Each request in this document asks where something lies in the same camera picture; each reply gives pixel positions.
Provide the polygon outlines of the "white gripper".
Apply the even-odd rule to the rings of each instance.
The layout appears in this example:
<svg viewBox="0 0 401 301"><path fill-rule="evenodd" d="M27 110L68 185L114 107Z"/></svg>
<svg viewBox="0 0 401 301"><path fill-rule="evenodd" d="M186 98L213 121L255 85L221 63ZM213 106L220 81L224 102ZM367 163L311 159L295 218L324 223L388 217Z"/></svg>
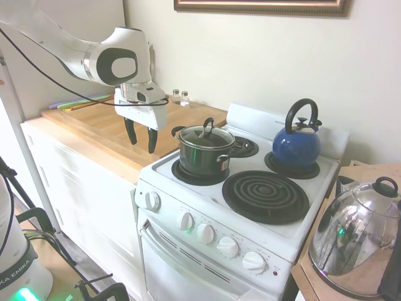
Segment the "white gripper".
<svg viewBox="0 0 401 301"><path fill-rule="evenodd" d="M124 117L124 124L128 138L132 145L137 143L134 122L148 127L148 153L153 154L157 145L158 131L167 126L166 105L163 106L128 106L121 107L117 104L128 105L123 98L120 87L115 89L114 94L115 111L119 116Z"/></svg>

